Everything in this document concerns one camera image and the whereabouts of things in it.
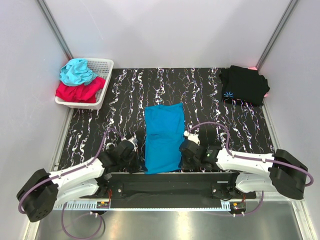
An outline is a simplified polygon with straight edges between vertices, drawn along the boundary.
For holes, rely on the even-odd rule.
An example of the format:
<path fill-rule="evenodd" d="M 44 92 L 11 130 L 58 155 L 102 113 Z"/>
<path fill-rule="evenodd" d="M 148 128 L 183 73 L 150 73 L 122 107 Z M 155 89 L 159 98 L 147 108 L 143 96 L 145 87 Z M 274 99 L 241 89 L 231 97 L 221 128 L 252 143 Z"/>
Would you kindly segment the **black folded t-shirt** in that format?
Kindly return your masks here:
<path fill-rule="evenodd" d="M 270 91 L 268 80 L 257 70 L 232 65 L 220 70 L 221 101 L 242 101 L 262 106 L 265 95 Z"/>

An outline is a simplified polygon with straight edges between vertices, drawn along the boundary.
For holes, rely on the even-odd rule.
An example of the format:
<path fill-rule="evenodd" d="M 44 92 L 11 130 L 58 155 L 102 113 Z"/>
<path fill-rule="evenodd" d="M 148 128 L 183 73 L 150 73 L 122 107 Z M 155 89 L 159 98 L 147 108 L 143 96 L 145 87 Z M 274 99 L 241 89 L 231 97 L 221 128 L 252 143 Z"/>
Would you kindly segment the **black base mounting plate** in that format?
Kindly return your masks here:
<path fill-rule="evenodd" d="M 253 200 L 255 191 L 236 189 L 236 172 L 110 173 L 98 179 L 97 193 L 85 199 L 111 197 L 113 209 L 219 208 L 221 201 Z"/>

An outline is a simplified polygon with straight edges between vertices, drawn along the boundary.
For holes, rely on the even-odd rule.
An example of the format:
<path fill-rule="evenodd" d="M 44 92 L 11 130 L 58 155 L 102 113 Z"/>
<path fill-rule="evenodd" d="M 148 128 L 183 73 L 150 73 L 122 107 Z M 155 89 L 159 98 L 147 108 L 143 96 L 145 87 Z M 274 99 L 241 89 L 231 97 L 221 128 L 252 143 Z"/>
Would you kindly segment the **aluminium corner post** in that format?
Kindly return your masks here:
<path fill-rule="evenodd" d="M 47 24 L 49 25 L 54 37 L 56 38 L 61 50 L 63 51 L 64 55 L 68 60 L 71 60 L 74 58 L 47 2 L 45 0 L 35 0 L 37 3 L 40 11 L 42 12 Z"/>
<path fill-rule="evenodd" d="M 287 22 L 289 21 L 291 15 L 293 14 L 295 8 L 297 7 L 299 0 L 290 0 L 287 7 L 285 8 L 282 16 L 280 17 L 274 31 L 271 34 L 271 37 L 269 38 L 260 58 L 257 61 L 256 69 L 258 71 L 261 70 L 263 67 L 265 61 L 267 60 L 267 57 L 269 56 L 273 46 L 275 45 L 277 39 L 281 35 L 282 31 L 284 30 Z"/>

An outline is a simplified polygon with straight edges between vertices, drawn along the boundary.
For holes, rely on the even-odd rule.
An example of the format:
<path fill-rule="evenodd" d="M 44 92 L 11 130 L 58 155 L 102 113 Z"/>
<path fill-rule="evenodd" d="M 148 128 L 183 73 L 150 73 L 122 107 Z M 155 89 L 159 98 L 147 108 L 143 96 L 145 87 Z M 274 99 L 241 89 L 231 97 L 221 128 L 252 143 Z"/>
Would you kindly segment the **right aluminium corner post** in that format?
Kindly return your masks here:
<path fill-rule="evenodd" d="M 282 31 L 284 30 L 287 22 L 289 21 L 291 15 L 293 14 L 295 8 L 297 7 L 299 0 L 290 0 L 287 7 L 285 8 L 282 16 L 280 17 L 274 31 L 271 34 L 271 37 L 269 38 L 260 58 L 257 61 L 256 69 L 258 71 L 261 70 L 263 67 L 265 61 L 267 60 L 267 57 L 269 56 L 273 46 L 275 45 L 277 39 L 281 35 Z"/>

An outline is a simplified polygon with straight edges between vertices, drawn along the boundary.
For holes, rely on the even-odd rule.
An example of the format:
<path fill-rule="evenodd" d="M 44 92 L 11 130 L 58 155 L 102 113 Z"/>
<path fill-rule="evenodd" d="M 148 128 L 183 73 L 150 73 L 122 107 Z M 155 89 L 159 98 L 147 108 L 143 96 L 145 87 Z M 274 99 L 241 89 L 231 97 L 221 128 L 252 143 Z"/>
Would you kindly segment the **red t-shirt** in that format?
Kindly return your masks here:
<path fill-rule="evenodd" d="M 67 86 L 60 83 L 56 89 L 55 96 L 65 102 L 71 103 L 96 103 L 96 93 L 103 89 L 106 80 L 97 76 L 90 84 L 78 86 Z"/>

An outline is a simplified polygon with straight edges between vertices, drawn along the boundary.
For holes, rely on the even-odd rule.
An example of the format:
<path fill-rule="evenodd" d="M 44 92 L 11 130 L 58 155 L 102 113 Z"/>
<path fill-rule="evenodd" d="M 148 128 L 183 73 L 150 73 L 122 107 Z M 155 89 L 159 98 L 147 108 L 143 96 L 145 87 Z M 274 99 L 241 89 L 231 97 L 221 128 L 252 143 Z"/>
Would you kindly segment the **left aluminium corner post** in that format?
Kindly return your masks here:
<path fill-rule="evenodd" d="M 40 11 L 42 12 L 47 24 L 49 25 L 54 37 L 56 38 L 61 50 L 63 51 L 64 55 L 68 60 L 71 60 L 74 58 L 47 2 L 45 0 L 35 0 L 37 3 Z"/>

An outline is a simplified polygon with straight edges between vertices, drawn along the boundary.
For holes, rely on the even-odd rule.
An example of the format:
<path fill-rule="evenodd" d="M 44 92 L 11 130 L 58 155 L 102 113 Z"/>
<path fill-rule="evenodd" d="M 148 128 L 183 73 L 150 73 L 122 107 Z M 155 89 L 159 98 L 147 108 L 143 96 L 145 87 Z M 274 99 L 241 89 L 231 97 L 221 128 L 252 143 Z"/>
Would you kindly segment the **pink folded cloth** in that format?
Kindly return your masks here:
<path fill-rule="evenodd" d="M 254 67 L 248 67 L 249 70 L 253 70 L 253 71 L 258 71 L 258 69 L 254 66 Z M 267 92 L 265 95 L 264 95 L 264 98 L 268 97 L 269 95 L 269 92 Z"/>

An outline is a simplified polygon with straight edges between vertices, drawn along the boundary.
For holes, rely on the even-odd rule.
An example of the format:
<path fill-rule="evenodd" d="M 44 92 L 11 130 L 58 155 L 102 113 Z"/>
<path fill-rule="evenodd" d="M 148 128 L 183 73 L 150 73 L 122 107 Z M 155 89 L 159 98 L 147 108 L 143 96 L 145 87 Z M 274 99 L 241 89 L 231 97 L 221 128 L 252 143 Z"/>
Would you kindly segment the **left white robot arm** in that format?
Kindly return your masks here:
<path fill-rule="evenodd" d="M 36 170 L 16 195 L 18 211 L 34 223 L 69 201 L 111 194 L 114 174 L 126 167 L 133 173 L 139 170 L 137 150 L 137 139 L 132 137 L 106 151 L 98 150 L 75 166 L 51 172 Z"/>

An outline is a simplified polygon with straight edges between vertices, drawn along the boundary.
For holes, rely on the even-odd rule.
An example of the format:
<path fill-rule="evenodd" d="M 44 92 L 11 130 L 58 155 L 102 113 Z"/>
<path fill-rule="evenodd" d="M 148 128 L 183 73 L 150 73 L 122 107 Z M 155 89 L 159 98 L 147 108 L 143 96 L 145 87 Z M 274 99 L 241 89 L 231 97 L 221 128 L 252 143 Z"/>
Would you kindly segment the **white plastic basket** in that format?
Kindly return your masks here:
<path fill-rule="evenodd" d="M 104 79 L 105 83 L 102 89 L 99 89 L 95 93 L 95 103 L 81 103 L 64 101 L 62 98 L 56 96 L 55 102 L 58 105 L 64 105 L 72 109 L 87 109 L 87 110 L 99 110 L 102 107 L 103 101 L 106 96 L 106 92 L 110 83 L 114 62 L 105 58 L 85 58 L 88 61 L 88 68 L 91 69 L 98 77 Z"/>

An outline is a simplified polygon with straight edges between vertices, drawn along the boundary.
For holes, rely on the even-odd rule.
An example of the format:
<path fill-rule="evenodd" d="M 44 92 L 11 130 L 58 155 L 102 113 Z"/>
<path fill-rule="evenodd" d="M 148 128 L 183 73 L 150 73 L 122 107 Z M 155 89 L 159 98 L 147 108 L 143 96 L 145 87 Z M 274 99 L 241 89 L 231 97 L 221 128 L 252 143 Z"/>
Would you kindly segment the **light turquoise t-shirt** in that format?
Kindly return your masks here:
<path fill-rule="evenodd" d="M 84 58 L 73 58 L 60 69 L 59 80 L 68 87 L 89 85 L 98 75 L 88 67 Z"/>

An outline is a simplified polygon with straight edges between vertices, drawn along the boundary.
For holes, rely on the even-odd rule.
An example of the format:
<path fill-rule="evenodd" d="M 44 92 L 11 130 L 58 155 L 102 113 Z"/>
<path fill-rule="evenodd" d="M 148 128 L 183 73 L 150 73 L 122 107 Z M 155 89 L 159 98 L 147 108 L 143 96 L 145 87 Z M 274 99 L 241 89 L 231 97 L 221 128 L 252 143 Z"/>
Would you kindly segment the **blue t-shirt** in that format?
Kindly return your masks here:
<path fill-rule="evenodd" d="M 182 103 L 145 108 L 145 167 L 147 175 L 180 169 L 185 115 Z"/>

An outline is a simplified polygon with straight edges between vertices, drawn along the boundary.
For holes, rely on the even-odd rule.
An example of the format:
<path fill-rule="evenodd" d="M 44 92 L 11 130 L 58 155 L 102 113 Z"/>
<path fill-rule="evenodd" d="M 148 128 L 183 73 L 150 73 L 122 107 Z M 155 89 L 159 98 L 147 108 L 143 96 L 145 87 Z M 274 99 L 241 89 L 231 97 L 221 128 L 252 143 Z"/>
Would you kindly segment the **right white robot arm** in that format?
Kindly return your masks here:
<path fill-rule="evenodd" d="M 245 153 L 214 145 L 203 147 L 186 139 L 179 146 L 179 151 L 184 170 L 238 172 L 227 185 L 228 195 L 232 198 L 255 191 L 277 191 L 294 200 L 304 198 L 308 168 L 286 150 L 277 149 L 275 153 L 266 154 Z"/>

